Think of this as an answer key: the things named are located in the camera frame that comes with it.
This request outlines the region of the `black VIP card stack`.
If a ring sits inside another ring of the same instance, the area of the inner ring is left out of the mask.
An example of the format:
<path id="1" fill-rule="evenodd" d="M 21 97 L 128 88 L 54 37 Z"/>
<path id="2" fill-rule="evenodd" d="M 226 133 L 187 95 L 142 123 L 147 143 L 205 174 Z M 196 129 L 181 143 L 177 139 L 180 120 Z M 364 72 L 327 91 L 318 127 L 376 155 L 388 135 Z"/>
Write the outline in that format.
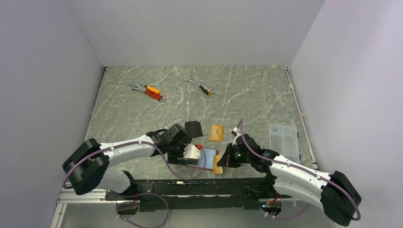
<path id="1" fill-rule="evenodd" d="M 185 130 L 191 138 L 203 137 L 202 126 L 198 121 L 185 122 Z"/>

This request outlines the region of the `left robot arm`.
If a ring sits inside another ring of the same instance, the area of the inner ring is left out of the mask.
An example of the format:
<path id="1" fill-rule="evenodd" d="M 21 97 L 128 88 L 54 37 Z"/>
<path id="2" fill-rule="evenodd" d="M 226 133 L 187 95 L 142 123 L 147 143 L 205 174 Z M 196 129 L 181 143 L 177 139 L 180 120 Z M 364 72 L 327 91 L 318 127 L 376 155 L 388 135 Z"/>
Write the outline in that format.
<path id="1" fill-rule="evenodd" d="M 138 158 L 162 156 L 167 164 L 185 164 L 198 161 L 202 153 L 191 143 L 192 138 L 178 123 L 169 129 L 151 131 L 138 138 L 98 143 L 96 139 L 85 140 L 67 160 L 62 169 L 66 181 L 77 195 L 84 195 L 95 189 L 111 190 L 129 200 L 136 195 L 136 182 L 130 172 L 111 168 L 123 162 Z"/>

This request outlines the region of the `single gold VIP card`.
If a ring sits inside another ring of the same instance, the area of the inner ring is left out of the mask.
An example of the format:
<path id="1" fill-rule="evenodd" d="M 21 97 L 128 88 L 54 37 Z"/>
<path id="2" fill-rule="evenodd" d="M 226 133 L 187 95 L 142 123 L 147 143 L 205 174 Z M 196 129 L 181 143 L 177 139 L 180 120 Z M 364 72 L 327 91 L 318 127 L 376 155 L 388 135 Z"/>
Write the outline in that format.
<path id="1" fill-rule="evenodd" d="M 222 158 L 221 154 L 217 154 L 213 157 L 213 173 L 214 175 L 223 174 L 223 167 L 218 165 L 218 162 Z"/>

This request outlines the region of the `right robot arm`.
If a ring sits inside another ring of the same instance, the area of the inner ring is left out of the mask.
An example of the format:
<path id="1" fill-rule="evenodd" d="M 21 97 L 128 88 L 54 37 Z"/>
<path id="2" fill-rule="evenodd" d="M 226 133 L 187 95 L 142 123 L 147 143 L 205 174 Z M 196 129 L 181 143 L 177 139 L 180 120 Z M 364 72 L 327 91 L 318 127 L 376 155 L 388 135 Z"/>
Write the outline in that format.
<path id="1" fill-rule="evenodd" d="M 218 166 L 238 168 L 248 163 L 264 173 L 261 182 L 264 195 L 286 195 L 321 209 L 341 226 L 358 220 L 356 211 L 362 197 L 342 172 L 321 172 L 291 161 L 276 151 L 262 149 L 248 134 L 229 143 Z"/>

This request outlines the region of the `red leather card holder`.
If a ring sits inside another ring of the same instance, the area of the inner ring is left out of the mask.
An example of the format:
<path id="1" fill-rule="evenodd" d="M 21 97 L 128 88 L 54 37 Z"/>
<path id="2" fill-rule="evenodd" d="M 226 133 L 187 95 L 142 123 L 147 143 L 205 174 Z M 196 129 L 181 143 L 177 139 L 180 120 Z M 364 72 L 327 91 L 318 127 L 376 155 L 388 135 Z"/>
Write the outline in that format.
<path id="1" fill-rule="evenodd" d="M 218 150 L 204 148 L 205 156 L 201 152 L 201 158 L 199 160 L 188 160 L 185 166 L 194 167 L 205 170 L 214 169 L 214 156 L 219 154 Z"/>

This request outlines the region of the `orange gold card stack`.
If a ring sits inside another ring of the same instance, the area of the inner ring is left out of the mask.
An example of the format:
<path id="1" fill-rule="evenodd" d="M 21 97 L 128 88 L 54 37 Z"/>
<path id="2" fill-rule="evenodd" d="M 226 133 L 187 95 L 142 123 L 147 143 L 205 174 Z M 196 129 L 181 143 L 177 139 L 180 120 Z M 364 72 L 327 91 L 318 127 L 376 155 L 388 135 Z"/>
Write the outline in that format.
<path id="1" fill-rule="evenodd" d="M 224 135 L 223 125 L 214 124 L 211 126 L 211 129 L 210 129 L 209 141 L 222 142 L 223 135 Z"/>

